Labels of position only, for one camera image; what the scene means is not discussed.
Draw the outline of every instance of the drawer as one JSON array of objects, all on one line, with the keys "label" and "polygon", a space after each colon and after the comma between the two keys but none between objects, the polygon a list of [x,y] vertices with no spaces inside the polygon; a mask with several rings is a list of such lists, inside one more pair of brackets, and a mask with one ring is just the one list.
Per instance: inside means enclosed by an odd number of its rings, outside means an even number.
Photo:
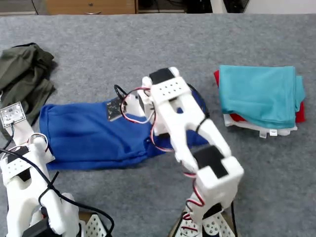
[{"label": "drawer", "polygon": [[54,14],[135,14],[135,0],[46,0]]}]

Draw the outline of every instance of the gray table surface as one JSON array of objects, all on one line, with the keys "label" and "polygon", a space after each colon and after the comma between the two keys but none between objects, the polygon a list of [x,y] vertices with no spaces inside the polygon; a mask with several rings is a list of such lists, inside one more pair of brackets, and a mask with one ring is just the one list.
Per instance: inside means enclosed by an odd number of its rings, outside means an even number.
[{"label": "gray table surface", "polygon": [[[48,103],[99,102],[176,66],[206,99],[211,117],[245,170],[236,198],[243,237],[316,233],[316,15],[29,16],[0,18],[0,50],[36,42],[55,56]],[[224,127],[212,75],[220,64],[293,65],[304,77],[307,121],[287,137]],[[128,169],[62,171],[62,192],[107,211],[114,236],[165,237],[191,182],[172,154]],[[6,234],[0,186],[0,235]]]}]

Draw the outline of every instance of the teal cloth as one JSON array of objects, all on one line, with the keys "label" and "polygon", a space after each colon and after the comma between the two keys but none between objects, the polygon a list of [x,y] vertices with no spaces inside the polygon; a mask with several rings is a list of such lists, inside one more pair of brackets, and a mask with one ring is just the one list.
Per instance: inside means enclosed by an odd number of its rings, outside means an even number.
[{"label": "teal cloth", "polygon": [[294,127],[295,112],[305,98],[303,78],[291,66],[221,65],[219,93],[224,114],[271,129]]}]

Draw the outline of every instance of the white plastic bracket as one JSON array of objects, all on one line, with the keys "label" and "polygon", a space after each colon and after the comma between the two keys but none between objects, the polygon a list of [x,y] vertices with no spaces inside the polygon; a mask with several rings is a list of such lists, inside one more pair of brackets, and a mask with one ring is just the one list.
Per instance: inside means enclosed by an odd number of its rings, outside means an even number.
[{"label": "white plastic bracket", "polygon": [[[234,231],[227,224],[221,213],[215,214],[203,220],[202,222],[205,232],[209,236],[219,237],[235,237]],[[196,228],[196,224],[192,221],[182,220],[174,237],[202,237],[202,233],[196,231],[182,229],[183,226]]]},{"label": "white plastic bracket", "polygon": [[105,237],[107,234],[99,216],[93,214],[85,226],[84,237]]}]

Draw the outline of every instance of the red wire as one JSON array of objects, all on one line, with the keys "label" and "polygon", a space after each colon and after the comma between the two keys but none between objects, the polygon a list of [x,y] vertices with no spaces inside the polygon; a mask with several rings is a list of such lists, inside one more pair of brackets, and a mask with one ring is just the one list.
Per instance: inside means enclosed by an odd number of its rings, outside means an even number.
[{"label": "red wire", "polygon": [[[195,180],[196,174],[194,174],[194,173],[188,173],[188,172],[184,172],[184,174],[185,174],[186,176],[189,176],[189,177],[194,178],[193,183],[192,183],[193,191],[194,191],[194,193],[196,194],[197,198],[198,198],[199,201],[200,201],[200,203],[197,202],[197,201],[195,201],[195,200],[193,200],[193,199],[188,199],[188,200],[186,201],[186,206],[187,206],[187,208],[190,210],[190,212],[192,212],[192,209],[191,209],[190,206],[188,205],[189,202],[190,202],[190,203],[193,203],[194,205],[200,206],[200,207],[204,206],[204,205],[205,205],[205,202],[204,202],[203,198],[201,197],[201,195],[198,193],[197,188],[196,188],[196,180]],[[182,219],[185,220],[185,221],[191,221],[191,220],[192,220],[192,218],[190,217],[190,214],[189,214],[189,213],[184,214],[184,215],[182,216]],[[198,231],[197,229],[192,228],[192,227],[189,227],[189,226],[182,226],[181,228],[182,228],[182,229],[191,230],[191,231]]]},{"label": "red wire", "polygon": [[123,112],[122,106],[123,106],[125,100],[127,99],[127,97],[128,97],[132,92],[137,91],[137,90],[146,91],[146,90],[150,90],[150,88],[147,88],[147,87],[137,87],[137,88],[131,90],[130,92],[128,92],[128,93],[125,95],[125,97],[123,98],[123,100],[122,100],[122,102],[121,102],[121,105],[120,105],[120,107],[119,107],[119,111],[120,111],[120,113],[122,114],[123,118],[126,119],[126,120],[128,120],[128,121],[130,121],[130,122],[133,122],[133,123],[137,123],[137,121],[135,121],[134,119],[131,120],[130,118],[128,118],[128,117],[125,115],[125,113]]},{"label": "red wire", "polygon": [[191,208],[189,207],[189,205],[188,205],[189,202],[190,202],[190,203],[193,203],[194,205],[200,206],[200,207],[202,207],[202,206],[205,205],[205,202],[204,202],[204,200],[202,199],[201,195],[198,193],[195,184],[196,184],[196,181],[194,180],[194,181],[193,181],[193,191],[194,191],[194,193],[196,194],[197,198],[199,199],[200,203],[197,202],[197,201],[195,201],[195,200],[193,200],[193,199],[188,199],[188,200],[186,201],[186,206],[187,206],[187,208],[188,208],[190,211],[192,211],[192,209],[191,209]]},{"label": "red wire", "polygon": [[157,146],[155,141],[154,141],[154,126],[155,126],[155,123],[156,123],[156,118],[157,118],[157,115],[156,115],[156,112],[154,112],[154,121],[153,121],[153,125],[152,125],[152,128],[150,129],[150,140],[152,141],[152,143],[154,144],[154,146],[156,148],[158,148],[159,150],[163,151],[163,152],[172,152],[173,149],[169,149],[169,148],[163,148],[163,147],[160,147],[160,146]]},{"label": "red wire", "polygon": [[197,229],[192,228],[192,227],[189,227],[189,226],[182,226],[181,228],[182,228],[182,229],[191,230],[191,231],[198,231]]}]

